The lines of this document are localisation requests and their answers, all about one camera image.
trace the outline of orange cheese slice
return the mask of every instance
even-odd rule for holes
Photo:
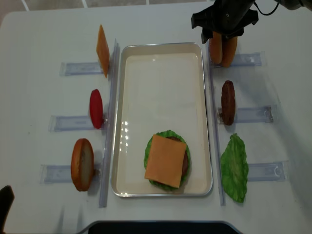
[[[183,142],[153,135],[145,178],[179,188],[185,150]]]
[[[97,55],[102,65],[104,75],[107,78],[109,68],[109,48],[102,25],[100,25],[99,27],[99,32],[97,36]]]

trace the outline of tomato slice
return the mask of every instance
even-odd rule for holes
[[[103,102],[98,89],[91,93],[89,110],[93,126],[100,129],[103,124]]]

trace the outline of metal tray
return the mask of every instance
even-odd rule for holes
[[[121,54],[111,184],[116,195],[196,196],[212,187],[201,48],[195,43],[128,46]],[[191,172],[166,192],[144,179],[153,134],[173,130],[187,142]]]

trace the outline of green lettuce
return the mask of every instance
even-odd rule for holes
[[[156,135],[159,135],[161,137],[176,137],[176,138],[180,139],[183,143],[186,144],[185,140],[181,136],[179,136],[178,134],[176,134],[174,131],[171,131],[171,130],[168,130],[168,131],[165,131],[165,132],[161,132],[161,133],[156,133]],[[145,157],[144,157],[144,167],[145,167],[145,169],[146,169],[146,166],[147,166],[148,157],[150,155],[150,150],[151,150],[151,146],[152,146],[152,140],[153,140],[153,137],[151,137],[151,139],[147,143],[147,146],[146,146],[146,149],[145,149]],[[191,154],[190,154],[190,150],[189,150],[188,145],[186,145],[186,153],[187,153],[187,158],[189,159],[189,165],[188,165],[188,169],[187,169],[186,174],[181,178],[180,187],[186,181],[187,176],[189,175],[189,172],[190,172],[190,168],[191,168]],[[173,190],[177,189],[177,188],[171,187],[169,185],[159,184],[159,183],[157,183],[155,181],[152,181],[152,180],[149,180],[149,182],[151,184],[155,185],[155,186],[158,186],[158,187],[162,188],[163,190],[166,190],[166,191],[173,191]]]
[[[235,133],[221,156],[222,185],[224,191],[237,202],[243,202],[247,192],[248,164],[245,144]]]

